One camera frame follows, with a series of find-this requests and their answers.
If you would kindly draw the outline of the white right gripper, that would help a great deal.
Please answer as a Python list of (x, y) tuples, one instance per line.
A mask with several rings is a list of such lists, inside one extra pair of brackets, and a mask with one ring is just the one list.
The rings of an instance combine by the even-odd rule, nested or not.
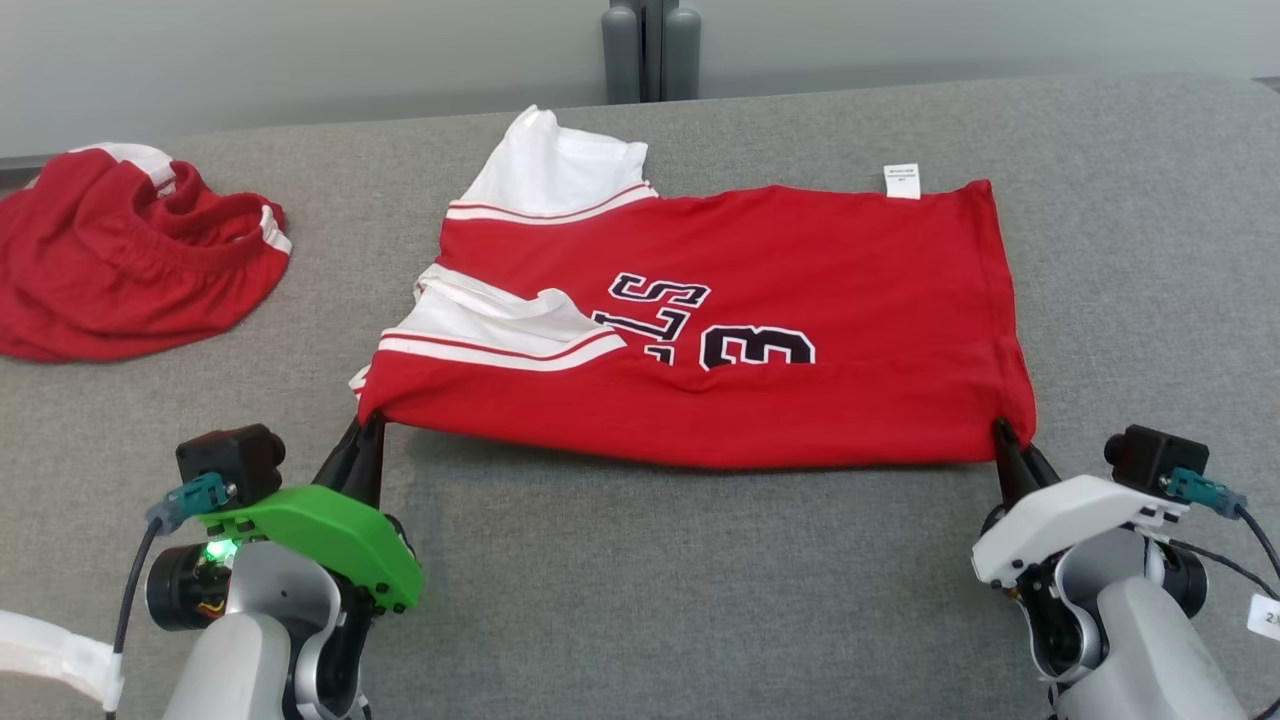
[(1098, 477), (1061, 480), (1036, 445), (1023, 448), (1006, 418), (993, 421), (993, 442), (1001, 506), (1011, 510), (972, 548), (973, 570), (984, 584), (1015, 585), (1030, 565), (1075, 544), (1125, 524), (1161, 527), (1189, 510)]

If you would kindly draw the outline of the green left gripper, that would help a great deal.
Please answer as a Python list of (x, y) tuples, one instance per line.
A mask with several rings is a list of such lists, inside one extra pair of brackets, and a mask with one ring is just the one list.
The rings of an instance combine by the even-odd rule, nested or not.
[(367, 588), (387, 611), (413, 609), (422, 596), (422, 568), (397, 525), (378, 510), (385, 428), (381, 414), (364, 424), (352, 420), (314, 486), (279, 489), (246, 509), (224, 507), (197, 520), (215, 537), (261, 537), (287, 547)]

